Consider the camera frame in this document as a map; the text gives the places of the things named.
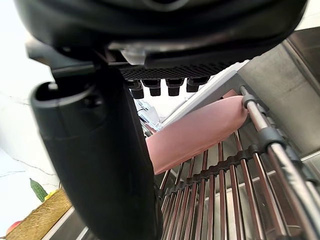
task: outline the green vegetable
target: green vegetable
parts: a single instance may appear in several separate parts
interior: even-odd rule
[[[48,193],[44,190],[44,188],[36,181],[32,180],[30,178],[30,186],[32,190],[34,191],[37,198],[43,203],[45,201],[45,196],[48,195]]]

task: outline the metal grill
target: metal grill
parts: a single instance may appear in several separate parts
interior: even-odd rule
[[[244,96],[249,95],[245,87],[240,87],[240,91]],[[246,108],[257,133],[276,129],[254,99],[247,102]],[[195,158],[192,158],[188,164],[180,165],[174,186],[167,189],[170,170],[165,173],[160,186],[166,190],[161,208],[162,239],[320,239],[318,181],[295,159],[292,148],[273,139],[265,149],[252,151],[243,149],[238,130],[232,138],[238,151],[236,161],[224,156],[224,143],[220,142],[215,146],[216,166],[208,168],[210,152],[206,150],[200,173],[194,171]],[[227,167],[219,168],[224,161],[229,162]],[[252,177],[249,164],[255,167],[257,177]],[[187,178],[182,181],[186,166]],[[239,173],[243,183],[239,183]],[[231,188],[226,186],[227,178]]]

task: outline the metal bar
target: metal bar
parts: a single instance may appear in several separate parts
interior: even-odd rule
[[[177,196],[176,196],[176,201],[175,201],[175,205],[174,205],[174,209],[173,209],[173,215],[172,215],[170,225],[169,225],[168,234],[166,236],[167,240],[170,240],[173,237],[174,228],[175,228],[176,219],[177,219],[178,210],[179,210],[180,201],[181,201],[181,196],[182,196],[182,190],[179,189],[177,192]]]
[[[224,150],[222,142],[218,143],[218,160],[224,160]],[[219,171],[219,190],[220,190],[220,228],[221,240],[229,240],[228,206],[225,171]]]
[[[163,176],[163,179],[162,179],[162,182],[161,182],[161,185],[160,185],[160,190],[165,189],[165,185],[166,185],[166,182],[168,180],[169,174],[170,174],[170,170],[167,170],[165,172],[164,176]]]
[[[208,204],[208,231],[207,240],[214,239],[214,227],[215,227],[215,198],[216,198],[216,185],[215,176],[211,174],[209,176],[209,204]]]
[[[182,173],[183,168],[184,168],[184,163],[181,163],[178,174],[175,178],[174,185],[178,185],[178,183],[180,182],[181,173]],[[176,194],[174,192],[172,192],[169,199],[170,200],[169,200],[169,204],[168,204],[168,210],[164,211],[164,213],[163,213],[163,219],[164,219],[163,220],[163,236],[164,236],[166,229],[167,229],[167,226],[168,226],[169,218],[170,218],[171,211],[172,211],[172,206],[173,206],[175,199],[176,199]]]
[[[163,190],[165,189],[165,185],[167,183],[167,180],[168,180],[168,177],[169,177],[169,174],[170,174],[170,170],[167,170],[163,176],[163,179],[162,179],[162,182],[161,182],[161,185],[160,185],[160,190]],[[165,195],[164,196],[164,199],[163,199],[163,203],[162,203],[162,206],[161,206],[161,212],[162,214],[165,213],[165,209],[167,207],[167,203],[168,203],[168,196]]]
[[[244,217],[242,215],[240,193],[239,193],[239,183],[238,183],[235,165],[233,165],[233,164],[230,165],[229,170],[230,170],[232,197],[233,197],[236,239],[237,240],[244,240],[245,239]]]
[[[192,177],[194,164],[195,164],[195,157],[191,158],[191,163],[190,163],[189,172],[188,172],[188,176],[187,176],[188,179]],[[184,218],[185,218],[187,203],[188,203],[188,198],[189,198],[189,191],[190,191],[190,187],[185,186],[184,192],[183,192],[180,216],[179,216],[178,224],[176,227],[175,240],[180,240],[180,238],[181,238],[181,232],[182,232],[182,227],[183,227],[183,223],[184,223]]]
[[[256,169],[260,178],[261,187],[264,192],[264,196],[270,211],[270,216],[272,218],[275,233],[279,236],[287,236],[288,231],[285,225],[285,218],[280,209],[277,197],[273,191],[273,188],[269,182],[269,177],[267,176],[265,169],[263,167],[262,161],[257,153],[253,154],[253,160],[255,162]]]
[[[192,184],[191,200],[190,200],[190,205],[189,205],[188,219],[186,222],[184,240],[191,239],[192,223],[193,223],[193,219],[194,219],[194,215],[195,215],[197,188],[198,188],[198,184],[196,182],[194,182]]]
[[[207,165],[208,165],[208,150],[203,152],[203,160],[202,160],[203,171],[207,170]],[[200,182],[198,216],[197,216],[196,228],[195,228],[196,240],[200,240],[202,236],[202,227],[203,227],[203,221],[204,221],[204,206],[205,206],[205,190],[206,190],[206,180],[202,178]]]
[[[240,140],[239,130],[234,132],[234,138],[235,138],[235,144],[236,144],[237,150],[242,151],[243,148],[242,148],[242,144],[241,144],[241,140]],[[257,197],[256,197],[256,193],[254,191],[254,184],[253,184],[253,180],[251,178],[250,172],[249,172],[248,163],[244,158],[240,160],[240,163],[241,163],[241,168],[242,168],[242,173],[243,173],[243,178],[244,178],[244,185],[245,185],[245,189],[246,189],[246,194],[248,196],[248,202],[249,202],[252,222],[253,222],[253,226],[255,229],[255,238],[257,240],[265,240],[266,235],[264,232],[262,220],[260,218]]]
[[[240,91],[243,95],[248,94],[244,86],[240,87]],[[248,102],[247,109],[257,131],[268,126],[255,102]],[[279,143],[272,143],[268,147],[267,153],[292,204],[292,208],[299,216],[299,221],[307,239],[320,239],[320,206],[314,201],[303,177]]]
[[[167,204],[168,204],[168,199],[169,199],[168,195],[165,195],[164,199],[163,199],[162,207],[161,207],[162,214],[165,214],[165,210],[166,210]]]

